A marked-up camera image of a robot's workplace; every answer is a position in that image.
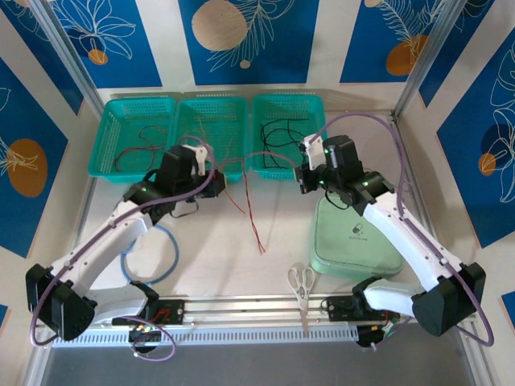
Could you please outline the teal plastic basket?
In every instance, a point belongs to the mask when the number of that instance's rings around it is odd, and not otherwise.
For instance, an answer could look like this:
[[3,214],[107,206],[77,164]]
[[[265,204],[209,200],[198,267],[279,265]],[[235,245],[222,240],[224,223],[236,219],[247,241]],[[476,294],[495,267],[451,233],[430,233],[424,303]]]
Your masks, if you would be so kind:
[[170,97],[126,98],[105,105],[88,172],[111,183],[136,183],[160,165],[176,102]]
[[265,94],[253,99],[250,165],[262,179],[292,180],[305,163],[300,142],[326,123],[323,101],[314,95]]
[[192,98],[180,101],[167,145],[185,135],[203,139],[215,151],[228,183],[242,178],[236,160],[249,153],[249,104],[242,97]]

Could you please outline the green medicine pouch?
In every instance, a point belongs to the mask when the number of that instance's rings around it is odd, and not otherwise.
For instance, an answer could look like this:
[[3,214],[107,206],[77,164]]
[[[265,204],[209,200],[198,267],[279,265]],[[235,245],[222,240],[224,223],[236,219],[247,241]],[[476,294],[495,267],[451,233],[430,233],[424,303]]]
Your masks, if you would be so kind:
[[334,277],[392,277],[402,271],[404,260],[365,218],[322,198],[312,221],[310,264],[316,272]]

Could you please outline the white scissors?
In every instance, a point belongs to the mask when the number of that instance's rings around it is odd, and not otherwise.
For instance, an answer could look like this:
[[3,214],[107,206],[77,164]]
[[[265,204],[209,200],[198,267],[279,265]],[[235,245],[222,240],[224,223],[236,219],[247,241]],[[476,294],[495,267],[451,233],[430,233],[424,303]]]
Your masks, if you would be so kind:
[[303,269],[291,267],[286,274],[288,286],[294,293],[300,310],[308,308],[311,290],[315,284],[315,271],[307,266]]

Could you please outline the black base connector block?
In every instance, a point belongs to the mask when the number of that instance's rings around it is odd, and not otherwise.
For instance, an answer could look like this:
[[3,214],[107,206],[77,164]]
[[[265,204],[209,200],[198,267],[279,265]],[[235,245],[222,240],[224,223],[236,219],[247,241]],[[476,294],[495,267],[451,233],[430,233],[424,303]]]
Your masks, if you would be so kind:
[[129,343],[139,355],[146,355],[162,342],[162,333],[147,325],[138,325],[129,332]]
[[357,332],[357,344],[364,349],[377,346],[385,338],[385,327],[381,325],[358,326]]

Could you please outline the aluminium rail frame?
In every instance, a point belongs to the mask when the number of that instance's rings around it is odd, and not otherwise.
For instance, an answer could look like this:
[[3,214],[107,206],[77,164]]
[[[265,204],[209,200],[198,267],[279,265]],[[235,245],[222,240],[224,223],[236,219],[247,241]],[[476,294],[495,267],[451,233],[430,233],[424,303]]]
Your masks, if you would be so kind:
[[[307,322],[311,319],[325,318],[329,321],[326,298],[331,296],[355,296],[353,294],[316,295],[309,299],[308,308],[300,310],[294,298],[160,298],[156,294],[136,293],[126,298],[102,300],[103,293],[97,292],[87,298],[68,297],[64,301],[47,299],[38,320],[51,328],[65,341],[73,340],[83,334],[90,325],[108,322],[121,317],[124,313],[138,313],[150,301],[159,299],[183,299],[185,311],[183,324],[203,320],[206,323],[249,323],[272,320]],[[384,309],[398,313],[393,308]],[[399,319],[388,322],[372,321],[376,324],[395,323],[408,317],[404,311]],[[372,322],[354,322],[365,325]]]

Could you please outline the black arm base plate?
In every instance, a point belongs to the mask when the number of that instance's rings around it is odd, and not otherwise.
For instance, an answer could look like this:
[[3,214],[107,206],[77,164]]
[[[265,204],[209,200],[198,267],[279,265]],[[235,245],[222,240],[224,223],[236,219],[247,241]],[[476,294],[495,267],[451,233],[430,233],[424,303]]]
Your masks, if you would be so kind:
[[124,313],[121,317],[114,318],[114,326],[134,325],[135,321],[129,320],[127,316],[139,317],[156,325],[181,325],[185,311],[183,299],[159,299],[148,302],[138,313]]
[[326,298],[330,322],[388,322],[399,319],[400,314],[388,310],[373,310],[355,296]]

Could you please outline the aluminium frame post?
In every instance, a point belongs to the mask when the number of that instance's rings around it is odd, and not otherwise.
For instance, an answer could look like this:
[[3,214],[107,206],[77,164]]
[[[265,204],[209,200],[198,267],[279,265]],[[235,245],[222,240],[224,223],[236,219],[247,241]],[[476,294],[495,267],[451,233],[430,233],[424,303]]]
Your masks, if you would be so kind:
[[97,92],[86,67],[78,55],[72,41],[60,24],[59,19],[52,10],[47,0],[27,0],[32,13],[42,27],[45,35],[57,55],[66,67],[69,75],[73,78],[77,87],[84,96],[94,115],[100,119],[104,111],[104,103]]
[[418,94],[422,82],[426,79],[427,73],[451,33],[466,2],[467,0],[445,0],[443,2],[442,11],[435,20],[435,24],[428,35],[426,44],[414,64],[405,82],[405,87],[394,106],[392,111],[394,118],[399,119],[409,107],[412,99]]

